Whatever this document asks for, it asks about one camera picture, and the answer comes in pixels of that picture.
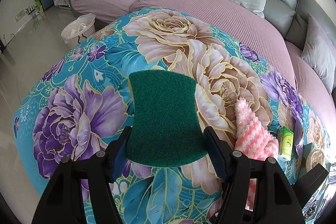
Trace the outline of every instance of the wastebasket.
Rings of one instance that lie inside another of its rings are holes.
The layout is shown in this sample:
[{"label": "wastebasket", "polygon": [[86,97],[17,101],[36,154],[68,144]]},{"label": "wastebasket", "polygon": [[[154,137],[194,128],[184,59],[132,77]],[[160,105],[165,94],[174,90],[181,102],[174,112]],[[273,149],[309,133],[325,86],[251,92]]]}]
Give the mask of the wastebasket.
[{"label": "wastebasket", "polygon": [[96,15],[94,14],[82,15],[66,26],[61,33],[65,44],[68,44],[71,48],[75,48],[80,42],[94,34],[95,18]]}]

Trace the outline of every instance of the floral blanket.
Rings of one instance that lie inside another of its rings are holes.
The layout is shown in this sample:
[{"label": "floral blanket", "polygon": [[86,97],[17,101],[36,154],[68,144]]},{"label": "floral blanket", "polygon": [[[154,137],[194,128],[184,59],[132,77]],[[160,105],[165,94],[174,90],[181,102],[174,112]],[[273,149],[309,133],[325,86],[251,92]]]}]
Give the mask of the floral blanket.
[{"label": "floral blanket", "polygon": [[[300,119],[304,144],[330,149],[319,118],[256,52],[186,14],[145,8],[120,17],[70,51],[45,73],[15,113],[16,145],[39,194],[61,157],[89,158],[133,124],[127,76],[146,69],[196,79],[202,129],[212,126],[231,147],[236,140],[234,104],[244,97],[269,131],[280,126],[293,130]],[[294,183],[301,164],[296,153],[290,162],[279,163]],[[222,202],[221,180],[208,155],[174,168],[128,161],[110,188],[127,224],[208,222]],[[82,192],[87,221],[95,223],[85,180]]]}]

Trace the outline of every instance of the sofa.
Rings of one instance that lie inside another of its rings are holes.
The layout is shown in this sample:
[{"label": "sofa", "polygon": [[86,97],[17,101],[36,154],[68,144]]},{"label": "sofa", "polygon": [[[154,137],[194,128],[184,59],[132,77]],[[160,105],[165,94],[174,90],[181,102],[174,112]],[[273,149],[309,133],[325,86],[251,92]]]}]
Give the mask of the sofa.
[{"label": "sofa", "polygon": [[234,36],[258,52],[291,83],[319,116],[331,139],[336,134],[336,89],[329,95],[301,58],[310,13],[336,45],[336,26],[315,0],[267,0],[265,19],[228,0],[69,0],[75,16],[94,13],[100,29],[142,7],[185,12]]}]

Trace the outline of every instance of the tiled floor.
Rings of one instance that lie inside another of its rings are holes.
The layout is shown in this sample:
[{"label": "tiled floor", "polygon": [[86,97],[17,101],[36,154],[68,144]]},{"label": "tiled floor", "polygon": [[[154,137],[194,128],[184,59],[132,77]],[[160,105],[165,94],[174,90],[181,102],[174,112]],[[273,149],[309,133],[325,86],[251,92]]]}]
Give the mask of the tiled floor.
[{"label": "tiled floor", "polygon": [[19,158],[11,128],[13,112],[29,90],[70,48],[60,34],[75,18],[52,6],[31,20],[0,55],[0,191],[22,224],[31,223],[39,196]]}]

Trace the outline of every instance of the green sponge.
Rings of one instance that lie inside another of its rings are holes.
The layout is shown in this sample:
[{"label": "green sponge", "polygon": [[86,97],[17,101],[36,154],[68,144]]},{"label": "green sponge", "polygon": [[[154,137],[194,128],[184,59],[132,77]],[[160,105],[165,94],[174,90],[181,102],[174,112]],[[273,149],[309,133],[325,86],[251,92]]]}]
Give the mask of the green sponge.
[{"label": "green sponge", "polygon": [[134,124],[126,157],[155,167],[185,165],[207,154],[199,126],[196,81],[165,70],[129,75],[134,100]]}]

